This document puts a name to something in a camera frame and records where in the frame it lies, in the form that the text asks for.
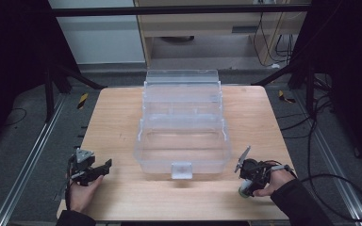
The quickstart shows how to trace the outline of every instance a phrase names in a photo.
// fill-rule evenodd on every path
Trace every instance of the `clear storage container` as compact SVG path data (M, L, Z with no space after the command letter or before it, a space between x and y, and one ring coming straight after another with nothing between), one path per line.
M134 156L147 173L220 173L231 155L217 71L148 71Z

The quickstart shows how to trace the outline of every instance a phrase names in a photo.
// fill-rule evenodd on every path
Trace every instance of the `gray floor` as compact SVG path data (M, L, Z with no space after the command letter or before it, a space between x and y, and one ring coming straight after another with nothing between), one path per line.
M189 42L174 42L156 39L150 69L217 69L223 84L250 84L256 82L276 69L263 67L255 58L254 49L247 37L195 37ZM145 72L121 72L105 74L86 74L92 80L109 86L140 86ZM15 208L10 213L9 224L17 225L54 225L58 201L54 196L64 182L67 159L74 147L82 142L85 126L99 95L98 90L90 89L71 80L74 88L71 94L57 94L57 100L63 98L63 106L52 133L43 146L39 160L24 190L18 195ZM288 77L284 76L266 87L271 106L278 118L280 128L286 128L304 118L299 103L281 101L278 91L281 89L287 98L300 100L302 90L290 91L285 85ZM89 98L82 109L77 109L80 96L87 92ZM316 97L323 93L316 92ZM8 123L16 122L2 128L0 135L0 207L7 198L19 172L22 170L35 141L44 126L45 106L43 87L37 87L17 97L14 108L8 117ZM332 107L325 109L318 116L317 131L321 132L326 144L340 164L346 177L362 187L362 159L354 157L354 145L348 139L345 130L332 112ZM301 179L307 176L307 137L309 124L283 131L289 154ZM323 147L317 139L311 143L312 173L329 172ZM336 182L332 179L315 181L316 189L332 207L349 216L345 200L339 195ZM337 217L326 210L336 225L357 225ZM288 225L276 221L275 225ZM270 225L268 221L252 222L253 225Z

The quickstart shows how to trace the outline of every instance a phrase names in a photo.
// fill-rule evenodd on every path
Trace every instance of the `person's left hand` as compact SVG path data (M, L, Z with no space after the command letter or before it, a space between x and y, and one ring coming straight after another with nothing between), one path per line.
M85 214L92 201L93 194L103 180L104 176L101 175L89 186L81 186L77 182L73 182L70 187L70 210Z

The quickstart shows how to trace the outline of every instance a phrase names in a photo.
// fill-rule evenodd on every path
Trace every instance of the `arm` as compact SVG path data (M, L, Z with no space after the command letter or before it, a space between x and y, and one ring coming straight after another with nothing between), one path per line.
M292 226L334 225L302 183L284 169L272 171L270 184L254 195L271 196Z
M72 183L70 187L70 209L63 210L57 222L57 226L94 226L95 220L85 215L88 205L91 203L93 194L102 183L104 176L99 176L89 186L81 186Z

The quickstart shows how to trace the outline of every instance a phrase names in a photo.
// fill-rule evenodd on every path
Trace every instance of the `hand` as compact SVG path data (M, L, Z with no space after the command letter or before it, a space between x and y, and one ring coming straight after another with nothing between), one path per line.
M290 174L290 172L286 171L285 169L272 171L269 185L266 186L264 189L258 189L254 191L254 196L270 196L275 190L293 179L295 179L295 177L292 176L292 174Z
M73 182L70 187L70 210L85 214L85 211L90 205L93 194L102 181L104 176L99 176L89 186L81 186L77 182Z

